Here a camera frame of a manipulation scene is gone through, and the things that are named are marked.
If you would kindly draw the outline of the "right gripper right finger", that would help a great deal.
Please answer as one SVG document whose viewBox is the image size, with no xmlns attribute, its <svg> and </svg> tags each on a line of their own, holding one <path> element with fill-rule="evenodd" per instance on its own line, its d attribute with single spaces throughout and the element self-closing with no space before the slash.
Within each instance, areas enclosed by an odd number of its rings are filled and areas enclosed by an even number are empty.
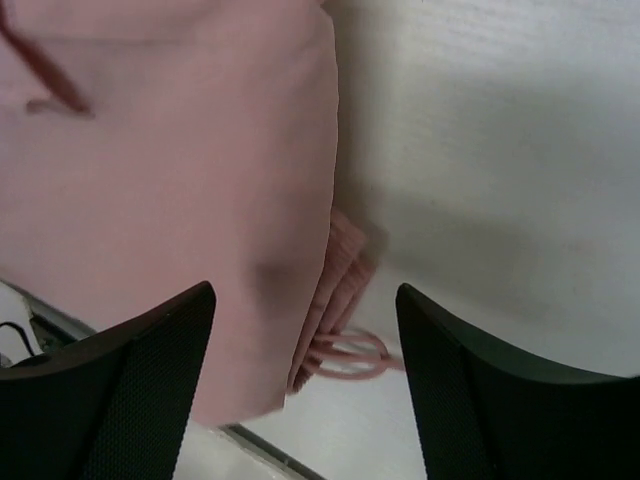
<svg viewBox="0 0 640 480">
<path fill-rule="evenodd" d="M 431 479 L 635 479 L 639 381 L 557 363 L 396 294 L 406 374 Z"/>
</svg>

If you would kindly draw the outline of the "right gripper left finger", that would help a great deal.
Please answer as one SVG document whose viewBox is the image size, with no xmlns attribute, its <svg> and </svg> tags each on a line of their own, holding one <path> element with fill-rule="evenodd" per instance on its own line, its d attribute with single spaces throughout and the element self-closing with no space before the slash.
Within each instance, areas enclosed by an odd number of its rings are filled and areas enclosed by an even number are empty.
<svg viewBox="0 0 640 480">
<path fill-rule="evenodd" d="M 1 371 L 4 479 L 170 479 L 216 307 L 201 282 Z"/>
</svg>

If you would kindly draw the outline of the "pink trousers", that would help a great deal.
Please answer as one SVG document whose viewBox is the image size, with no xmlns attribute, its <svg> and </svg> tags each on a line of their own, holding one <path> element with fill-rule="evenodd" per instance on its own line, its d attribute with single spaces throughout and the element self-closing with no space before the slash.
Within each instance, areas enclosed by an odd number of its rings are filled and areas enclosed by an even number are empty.
<svg viewBox="0 0 640 480">
<path fill-rule="evenodd" d="M 2 279 L 96 329 L 210 282 L 209 427 L 399 368 L 345 330 L 372 270 L 338 105 L 319 1 L 3 2 Z"/>
</svg>

